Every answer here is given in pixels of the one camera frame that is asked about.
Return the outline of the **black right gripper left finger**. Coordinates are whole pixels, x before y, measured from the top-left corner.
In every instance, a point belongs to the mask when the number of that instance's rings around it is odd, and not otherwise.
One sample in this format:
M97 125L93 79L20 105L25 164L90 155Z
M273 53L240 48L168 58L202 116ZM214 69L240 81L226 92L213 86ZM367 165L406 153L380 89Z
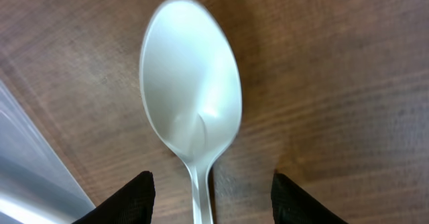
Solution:
M150 224L155 197L153 174L143 171L73 224Z

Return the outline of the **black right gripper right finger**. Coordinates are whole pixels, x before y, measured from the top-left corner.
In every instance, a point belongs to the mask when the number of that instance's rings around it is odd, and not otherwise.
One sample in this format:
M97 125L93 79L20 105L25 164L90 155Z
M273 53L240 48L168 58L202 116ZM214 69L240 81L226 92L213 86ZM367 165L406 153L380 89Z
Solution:
M282 173L273 175L271 203L275 224L347 224Z

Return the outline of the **long white plastic spoon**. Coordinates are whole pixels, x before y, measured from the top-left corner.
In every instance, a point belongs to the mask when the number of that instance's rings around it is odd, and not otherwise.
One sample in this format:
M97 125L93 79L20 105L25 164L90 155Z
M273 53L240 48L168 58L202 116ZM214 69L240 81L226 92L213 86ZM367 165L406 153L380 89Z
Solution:
M194 222L212 223L208 175L238 133L243 100L234 53L206 7L166 0L156 9L139 83L150 125L189 172Z

